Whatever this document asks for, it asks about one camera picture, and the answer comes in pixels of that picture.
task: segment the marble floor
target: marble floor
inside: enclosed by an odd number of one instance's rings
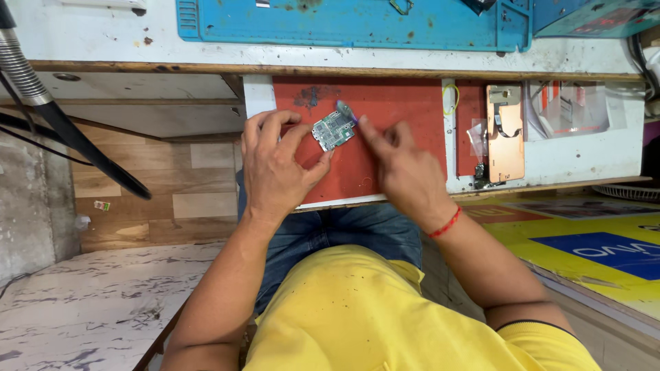
[[[224,243],[79,255],[0,300],[0,370],[132,370]]]

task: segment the hand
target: hand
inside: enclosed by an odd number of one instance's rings
[[[274,110],[246,121],[241,145],[247,193],[244,219],[259,220],[277,229],[330,171],[333,151],[324,153],[309,170],[294,159],[302,137],[312,131],[312,125],[297,125],[277,141],[282,124],[298,123],[301,118],[289,110]]]
[[[396,123],[384,136],[366,116],[358,126],[379,160],[378,182],[389,202],[426,233],[451,220],[457,207],[447,194],[440,163],[415,145],[408,123]]]

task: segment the yellow board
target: yellow board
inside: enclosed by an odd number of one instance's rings
[[[461,206],[521,259],[660,320],[660,205],[581,196]]]

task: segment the blue silicone mat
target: blue silicone mat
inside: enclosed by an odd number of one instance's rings
[[[397,0],[400,7],[407,5]],[[477,16],[460,0],[176,0],[186,41],[471,51],[527,51],[530,0],[499,0]]]

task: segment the yellow t-shirt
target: yellow t-shirt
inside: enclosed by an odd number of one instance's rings
[[[561,329],[495,332],[423,298],[423,276],[361,246],[310,255],[259,317],[244,370],[600,370]]]

